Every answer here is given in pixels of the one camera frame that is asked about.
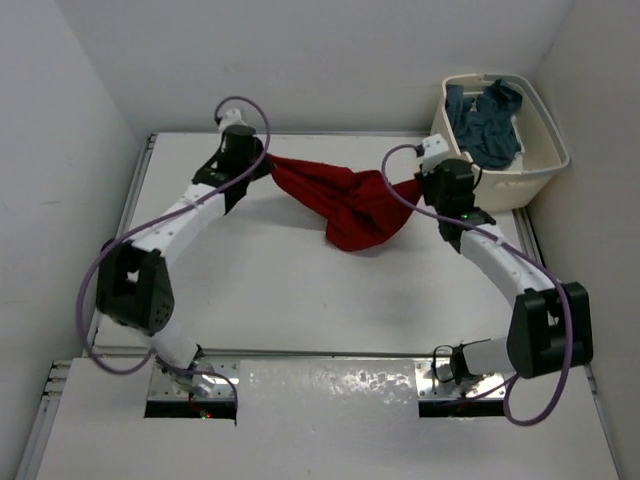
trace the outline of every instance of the purple cable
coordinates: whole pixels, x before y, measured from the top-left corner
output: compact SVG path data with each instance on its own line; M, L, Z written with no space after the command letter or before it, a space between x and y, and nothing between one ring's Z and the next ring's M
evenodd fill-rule
M164 361L162 358L158 358L158 363L162 367L165 367L167 370L170 370L173 373L177 373L178 375L209 375L211 377L216 377L224 380L229 384L229 386L231 387L231 390L233 391L233 404L234 404L235 411L236 412L238 411L238 389L233 384L233 382L231 382L229 377L227 377L226 375L218 373L215 370L187 370L184 368L174 367L173 365Z
M399 150L405 150L405 149L411 149L414 152L416 151L416 147L411 144L403 144L403 145L398 145L396 147L393 147L384 156L384 159L382 160L382 167L380 169L382 172L382 178L384 180L384 184L386 185L387 189L396 200L398 200L400 203L402 203L406 207L412 210L415 210L416 212L421 213L422 215L433 218L434 220L457 225L459 227L464 228L465 230L473 230L474 232L478 232L481 235L484 235L485 237L487 237L488 239L494 242L499 241L498 237L495 236L494 234L487 232L486 230L483 230L482 228L479 228L475 225L472 225L471 223L463 222L462 220L458 220L455 218L438 215L437 213L433 213L428 210L425 210L424 208L418 207L417 205L414 205L411 202L402 198L402 196L400 196L400 194L398 194L394 190L393 185L391 185L391 182L389 182L389 179L387 178L387 162L389 161L389 158L391 157L391 155L393 155ZM520 378L520 376L516 374L513 377L511 377L509 380L507 380L505 383L500 385L500 387L503 387L504 385L507 386L506 393L504 396L505 417L515 425L518 425L521 427L528 427L528 426L536 425L542 422L549 415L551 415L551 412L553 412L553 410L556 408L556 405L558 404L558 401L562 396L562 392L564 391L564 387L567 384L569 370L571 369L571 354L572 354L572 346L573 346L573 325L572 325L572 319L571 319L571 308L569 307L569 299L567 298L567 294L565 293L564 288L562 288L562 283L553 273L547 270L540 262L529 257L525 253L522 253L520 250L516 249L509 243L506 243L506 242L502 243L502 248L507 250L512 255L515 255L516 257L524 260L525 262L529 263L533 267L537 268L549 280L551 280L551 283L553 283L553 286L558 291L558 296L560 297L560 302L562 304L562 312L564 315L566 342L565 342L565 348L564 348L564 358L562 360L562 369L560 370L560 378L558 379L558 384L556 385L556 389L553 392L553 396L551 397L551 400L549 400L549 403L544 408L544 410L542 410L542 412L539 415L535 416L534 418L530 418L528 420L518 420L514 418L513 415L511 414L511 408L509 407L509 399L511 398L511 391L513 390L513 386L515 385L516 381ZM474 399L482 398L482 396L489 395L489 393L485 392L476 397L467 398L465 399L465 401L472 401Z
M250 100L248 98L245 97L241 97L241 96L232 96L232 97L227 97L224 100L222 100L218 106L216 107L215 110L215 117L219 118L219 112L220 109L227 104L230 101L233 100L240 100L242 102L248 103L249 105L251 105L253 108L255 108L258 113L260 114L260 116L262 117L262 120L264 122L264 128L265 128L265 142L264 142L264 148L262 150L262 153L260 154L260 156L258 157L258 159L254 162L253 165L251 165L251 167L249 167L244 173L242 173L240 176L234 178L233 180L225 183L224 185L222 185L221 187L217 188L216 190L214 190L211 193L208 193L207 195L204 195L202 198L198 199L196 201L197 204L201 205L204 202L206 202L207 200L209 200L211 197L213 197L214 195L218 195L219 193L224 192L226 189L234 186L235 184L237 184L238 182L241 182L242 180L244 180L245 178L247 178L249 175L251 175L262 163L262 161L266 158L267 156L267 150L269 149L269 144L271 143L271 125L269 123L269 119L267 118L266 113L264 112L264 110L262 110L262 108L255 103L253 100ZM167 220L172 220L176 217L179 217L180 215L183 215L187 212L189 212L190 210L193 210L195 208L195 205L188 205L184 208L181 208L179 210L176 210L174 212L171 213L167 213L161 217L158 217L154 220L150 220L136 228L133 228L131 230L129 230L128 232L123 233L122 235L120 235L118 238L116 238L113 242L111 242L109 245L107 245L101 252L100 254L96 257L96 259L93 261L93 263L91 264L91 266L89 267L89 270L87 270L87 273L85 274L84 278L82 279L82 283L80 284L80 289L78 291L78 297L76 298L76 309L75 309L75 314L76 314L76 331L78 333L78 337L80 337L80 342L82 344L82 348L87 352L87 355L89 356L89 358L91 360L93 360L93 362L98 365L98 367L100 367L102 370L104 370L105 372L111 373L113 375L130 375L132 373L137 372L138 370L140 370L142 367L144 367L146 365L146 363L151 359L151 357L153 356L154 352L152 350L149 350L146 355L144 356L144 358L142 359L142 361L131 368L125 369L125 370L119 370L116 368L111 367L109 364L105 363L104 360L102 360L100 358L100 355L98 355L97 353L95 353L93 351L92 346L89 344L89 340L88 340L88 336L89 336L89 331L88 331L88 327L87 324L84 320L84 315L83 315L83 310L84 310L84 301L85 298L87 296L87 291L89 289L89 283L91 282L91 278L95 275L95 273L98 271L98 268L100 267L100 264L102 263L102 261L107 257L107 255L109 255L109 253L111 253L113 251L113 249L120 245L122 242L124 242L125 240L127 240L128 238L132 237L133 235L146 230L147 228L151 228L155 225L158 225L159 223L162 222L166 222ZM176 367L172 367L170 365L167 365L169 368L173 369L174 371L176 371ZM181 370L181 373L184 373L186 375L192 375L195 373L202 373L202 372L196 372L196 371L189 371L189 370ZM224 376L219 374L219 373L215 373L215 376L223 378ZM233 385L231 385L231 388L234 390L234 392L236 392L236 389Z

